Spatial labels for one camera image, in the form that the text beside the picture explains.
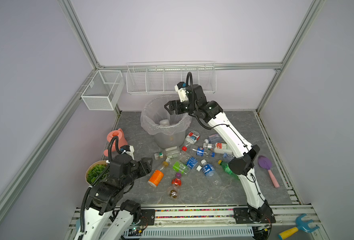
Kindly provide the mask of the orange label bottle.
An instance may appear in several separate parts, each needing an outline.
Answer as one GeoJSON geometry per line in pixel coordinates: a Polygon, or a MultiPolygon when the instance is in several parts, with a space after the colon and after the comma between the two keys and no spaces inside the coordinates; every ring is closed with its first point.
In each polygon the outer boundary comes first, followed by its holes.
{"type": "Polygon", "coordinates": [[[159,166],[159,168],[157,168],[152,176],[150,177],[150,179],[147,181],[147,183],[153,187],[156,188],[159,183],[161,182],[161,180],[164,177],[164,172],[165,169],[169,166],[169,163],[167,161],[162,162],[162,164],[159,166]]]}

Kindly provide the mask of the square clear green-band bottle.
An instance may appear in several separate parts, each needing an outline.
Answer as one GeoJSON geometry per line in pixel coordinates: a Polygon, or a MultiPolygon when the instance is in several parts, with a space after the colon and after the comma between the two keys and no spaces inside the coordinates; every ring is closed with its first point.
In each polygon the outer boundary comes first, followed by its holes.
{"type": "Polygon", "coordinates": [[[161,152],[156,152],[154,154],[154,159],[155,160],[161,160],[166,158],[175,159],[178,158],[179,156],[180,156],[179,147],[171,147],[171,148],[164,149],[161,152]]]}

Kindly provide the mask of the red cap brown bottle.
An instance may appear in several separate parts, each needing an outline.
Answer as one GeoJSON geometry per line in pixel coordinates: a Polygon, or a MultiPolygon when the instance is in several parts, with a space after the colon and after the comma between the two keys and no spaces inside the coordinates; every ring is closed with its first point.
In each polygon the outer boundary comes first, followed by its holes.
{"type": "Polygon", "coordinates": [[[177,200],[181,196],[182,180],[180,178],[174,178],[171,181],[171,187],[167,191],[167,195],[172,200],[177,200]]]}

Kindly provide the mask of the green label clear bottle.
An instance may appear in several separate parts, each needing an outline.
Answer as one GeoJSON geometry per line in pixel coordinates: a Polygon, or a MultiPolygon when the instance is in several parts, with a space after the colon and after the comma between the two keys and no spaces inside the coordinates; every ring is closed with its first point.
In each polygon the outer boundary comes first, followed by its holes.
{"type": "Polygon", "coordinates": [[[189,168],[185,164],[183,164],[181,161],[173,160],[173,159],[170,159],[170,158],[167,158],[165,161],[172,167],[172,169],[176,173],[180,173],[181,175],[187,175],[188,174],[189,168]]]}

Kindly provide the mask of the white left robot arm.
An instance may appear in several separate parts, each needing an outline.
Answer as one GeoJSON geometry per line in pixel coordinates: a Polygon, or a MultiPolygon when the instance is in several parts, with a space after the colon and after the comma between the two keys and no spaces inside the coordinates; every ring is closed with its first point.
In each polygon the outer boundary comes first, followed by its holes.
{"type": "Polygon", "coordinates": [[[133,158],[133,147],[119,146],[119,138],[112,137],[108,145],[107,166],[88,186],[80,209],[77,240],[121,240],[133,224],[141,222],[141,205],[126,200],[115,210],[117,203],[128,193],[137,179],[152,171],[152,158],[133,158]]]}

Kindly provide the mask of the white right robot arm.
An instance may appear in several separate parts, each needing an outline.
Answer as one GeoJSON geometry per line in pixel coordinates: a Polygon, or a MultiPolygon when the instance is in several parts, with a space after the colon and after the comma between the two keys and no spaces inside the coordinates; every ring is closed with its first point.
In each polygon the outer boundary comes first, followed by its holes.
{"type": "Polygon", "coordinates": [[[233,152],[230,170],[236,174],[246,193],[249,218],[254,223],[275,222],[273,210],[262,194],[255,174],[254,160],[260,147],[249,143],[230,122],[224,110],[215,101],[207,101],[202,86],[193,83],[193,74],[175,86],[179,100],[169,101],[164,108],[171,115],[188,114],[207,130],[215,130],[233,152]]]}

